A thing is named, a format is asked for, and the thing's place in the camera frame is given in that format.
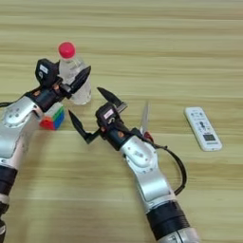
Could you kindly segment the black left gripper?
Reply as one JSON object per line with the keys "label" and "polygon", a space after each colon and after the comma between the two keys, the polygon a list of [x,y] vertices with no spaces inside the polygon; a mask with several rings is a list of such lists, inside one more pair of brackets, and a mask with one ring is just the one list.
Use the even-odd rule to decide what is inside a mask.
{"label": "black left gripper", "polygon": [[26,93],[42,111],[48,111],[49,108],[64,98],[70,98],[86,82],[91,71],[91,66],[84,68],[76,77],[74,82],[69,86],[67,84],[55,83],[50,87],[39,86]]}

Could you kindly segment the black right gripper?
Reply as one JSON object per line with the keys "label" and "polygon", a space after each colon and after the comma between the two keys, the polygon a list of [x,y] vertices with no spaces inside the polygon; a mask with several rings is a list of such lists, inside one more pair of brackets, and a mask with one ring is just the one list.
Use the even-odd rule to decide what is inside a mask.
{"label": "black right gripper", "polygon": [[98,87],[98,90],[110,103],[104,104],[96,111],[99,129],[95,133],[86,133],[83,124],[71,111],[68,111],[69,117],[71,118],[74,128],[87,143],[91,143],[98,136],[101,136],[104,140],[107,140],[115,150],[120,150],[132,136],[137,135],[139,132],[135,129],[129,130],[124,125],[119,112],[113,105],[115,104],[119,107],[122,101],[115,94],[102,87]]}

